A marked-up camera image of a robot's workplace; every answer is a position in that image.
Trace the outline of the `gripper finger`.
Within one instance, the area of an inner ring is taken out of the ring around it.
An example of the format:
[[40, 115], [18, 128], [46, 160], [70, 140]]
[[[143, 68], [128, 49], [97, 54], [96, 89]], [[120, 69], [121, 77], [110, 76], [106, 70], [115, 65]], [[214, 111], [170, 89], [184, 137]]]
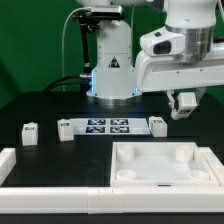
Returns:
[[199, 87], [197, 89], [197, 91], [196, 91], [196, 101], [197, 101], [197, 103], [200, 103], [200, 100], [202, 99], [202, 97], [206, 93], [206, 90], [207, 90], [206, 87]]
[[170, 108], [173, 110], [173, 109], [176, 109], [176, 100], [175, 100], [175, 97], [174, 97], [174, 90], [167, 90], [166, 91], [166, 95], [169, 99], [169, 106]]

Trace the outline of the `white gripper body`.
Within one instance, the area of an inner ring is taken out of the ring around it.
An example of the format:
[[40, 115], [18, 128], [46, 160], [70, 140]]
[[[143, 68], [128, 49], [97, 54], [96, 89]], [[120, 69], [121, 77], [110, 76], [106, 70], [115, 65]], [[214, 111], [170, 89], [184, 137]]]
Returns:
[[224, 84], [224, 42], [213, 43], [200, 62], [177, 60], [185, 50], [183, 34], [165, 27], [140, 38], [141, 51], [136, 58], [137, 87], [155, 92]]

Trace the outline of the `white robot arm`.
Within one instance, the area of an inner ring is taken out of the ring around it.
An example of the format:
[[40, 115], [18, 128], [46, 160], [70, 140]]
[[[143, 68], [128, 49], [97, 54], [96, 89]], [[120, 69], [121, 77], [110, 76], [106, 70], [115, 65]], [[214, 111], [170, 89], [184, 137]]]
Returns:
[[[77, 0], [97, 31], [98, 62], [88, 96], [127, 100], [143, 92], [224, 84], [224, 43], [213, 41], [221, 0]], [[166, 14], [165, 25], [140, 38], [131, 57], [131, 29], [122, 8], [147, 5]]]

